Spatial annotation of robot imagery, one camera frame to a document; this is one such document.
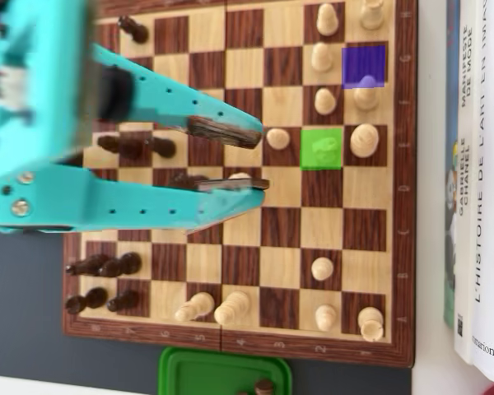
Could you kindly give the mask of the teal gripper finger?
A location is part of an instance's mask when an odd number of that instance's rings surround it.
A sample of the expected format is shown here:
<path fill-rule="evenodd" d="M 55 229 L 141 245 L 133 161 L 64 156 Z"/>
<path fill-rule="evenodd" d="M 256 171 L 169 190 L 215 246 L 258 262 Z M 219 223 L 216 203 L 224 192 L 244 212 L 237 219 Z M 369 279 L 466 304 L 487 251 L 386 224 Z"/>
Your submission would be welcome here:
<path fill-rule="evenodd" d="M 104 123 L 158 123 L 237 147 L 263 138 L 258 118 L 215 97 L 92 45 L 99 81 L 96 118 Z"/>

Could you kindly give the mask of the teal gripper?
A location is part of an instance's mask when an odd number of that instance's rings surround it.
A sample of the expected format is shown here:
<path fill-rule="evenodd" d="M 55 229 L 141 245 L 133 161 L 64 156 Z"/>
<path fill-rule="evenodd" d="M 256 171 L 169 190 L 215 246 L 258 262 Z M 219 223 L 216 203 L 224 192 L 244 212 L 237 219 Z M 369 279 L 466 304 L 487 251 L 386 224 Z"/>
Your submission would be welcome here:
<path fill-rule="evenodd" d="M 37 170 L 28 183 L 6 177 L 88 143 L 95 16 L 93 1 L 0 1 L 0 232 L 201 230 L 260 207 L 266 179 L 168 188 L 72 166 Z"/>

